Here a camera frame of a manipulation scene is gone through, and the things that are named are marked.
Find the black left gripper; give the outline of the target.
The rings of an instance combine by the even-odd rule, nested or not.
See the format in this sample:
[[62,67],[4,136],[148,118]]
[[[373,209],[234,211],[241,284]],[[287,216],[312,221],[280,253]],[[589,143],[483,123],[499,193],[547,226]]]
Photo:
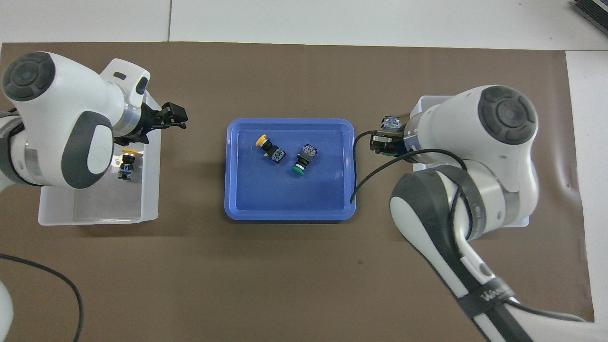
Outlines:
[[167,129],[173,126],[187,128],[188,114],[185,108],[167,102],[156,110],[147,104],[134,110],[126,110],[123,117],[114,127],[114,143],[128,146],[131,143],[148,144],[147,134],[156,129]]

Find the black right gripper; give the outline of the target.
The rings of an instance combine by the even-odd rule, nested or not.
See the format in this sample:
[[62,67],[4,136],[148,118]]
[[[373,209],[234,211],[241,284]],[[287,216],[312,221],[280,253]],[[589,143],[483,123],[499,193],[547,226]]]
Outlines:
[[376,154],[396,154],[400,157],[415,150],[415,134],[411,131],[399,131],[400,135],[372,134],[370,149]]

